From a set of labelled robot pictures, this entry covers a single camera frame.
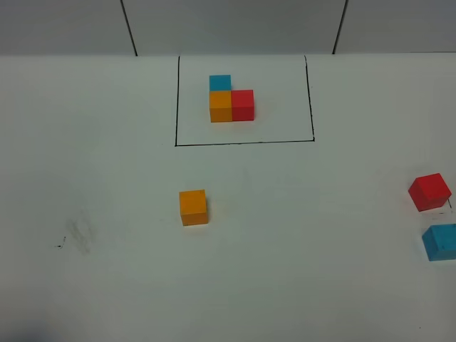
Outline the orange template block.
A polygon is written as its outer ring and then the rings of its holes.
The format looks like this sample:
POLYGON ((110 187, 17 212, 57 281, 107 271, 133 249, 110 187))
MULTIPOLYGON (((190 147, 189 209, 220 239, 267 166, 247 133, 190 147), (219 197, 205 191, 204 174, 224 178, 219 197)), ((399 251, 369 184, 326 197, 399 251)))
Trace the orange template block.
POLYGON ((212 123, 232 122, 232 92, 209 92, 209 114, 212 123))

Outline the red template block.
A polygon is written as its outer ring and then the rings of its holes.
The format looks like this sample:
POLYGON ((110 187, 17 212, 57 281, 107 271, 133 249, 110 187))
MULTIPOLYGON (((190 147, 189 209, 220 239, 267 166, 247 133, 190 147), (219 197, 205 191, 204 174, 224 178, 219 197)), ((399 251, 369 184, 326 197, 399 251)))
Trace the red template block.
POLYGON ((232 91, 232 120, 250 121, 254 120, 255 104, 253 90, 232 91))

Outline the white template sheet black border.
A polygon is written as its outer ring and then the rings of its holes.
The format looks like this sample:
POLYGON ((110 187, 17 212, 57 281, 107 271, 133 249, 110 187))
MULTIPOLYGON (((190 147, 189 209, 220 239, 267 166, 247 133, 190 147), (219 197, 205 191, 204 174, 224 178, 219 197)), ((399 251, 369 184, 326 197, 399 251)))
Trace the white template sheet black border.
POLYGON ((304 55, 180 56, 178 92, 178 147, 314 141, 304 55), (233 89, 254 92, 253 121, 210 121, 212 75, 229 75, 233 89))

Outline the blue template block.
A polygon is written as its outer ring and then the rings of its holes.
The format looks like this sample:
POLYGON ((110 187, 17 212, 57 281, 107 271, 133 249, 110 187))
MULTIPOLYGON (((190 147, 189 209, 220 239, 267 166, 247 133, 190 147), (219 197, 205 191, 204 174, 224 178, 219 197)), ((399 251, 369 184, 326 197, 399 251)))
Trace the blue template block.
POLYGON ((212 91, 230 91, 232 81, 230 75, 211 75, 209 77, 209 90, 212 91))

